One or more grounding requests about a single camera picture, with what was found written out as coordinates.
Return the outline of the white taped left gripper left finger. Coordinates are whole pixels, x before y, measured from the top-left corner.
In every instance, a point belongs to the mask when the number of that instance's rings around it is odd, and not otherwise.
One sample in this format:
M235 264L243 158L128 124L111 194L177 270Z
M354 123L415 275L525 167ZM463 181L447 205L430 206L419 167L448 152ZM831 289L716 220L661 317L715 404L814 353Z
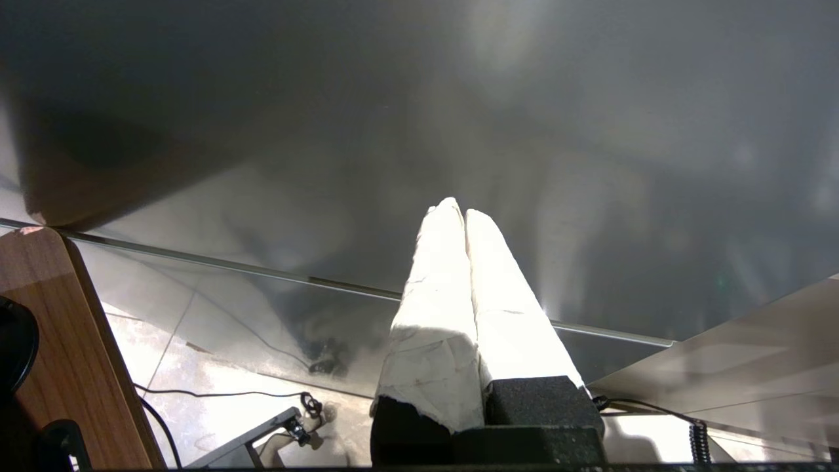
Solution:
M421 222L370 415L376 467L452 463L456 433L484 424L471 266L455 198L429 207Z

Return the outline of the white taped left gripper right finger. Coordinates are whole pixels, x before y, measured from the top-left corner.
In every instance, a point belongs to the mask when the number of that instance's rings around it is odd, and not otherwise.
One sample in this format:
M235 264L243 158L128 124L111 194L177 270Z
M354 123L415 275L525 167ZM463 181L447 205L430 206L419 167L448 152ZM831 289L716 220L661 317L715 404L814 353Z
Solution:
M484 425L456 433L463 464L604 463L604 422L494 221L465 215Z

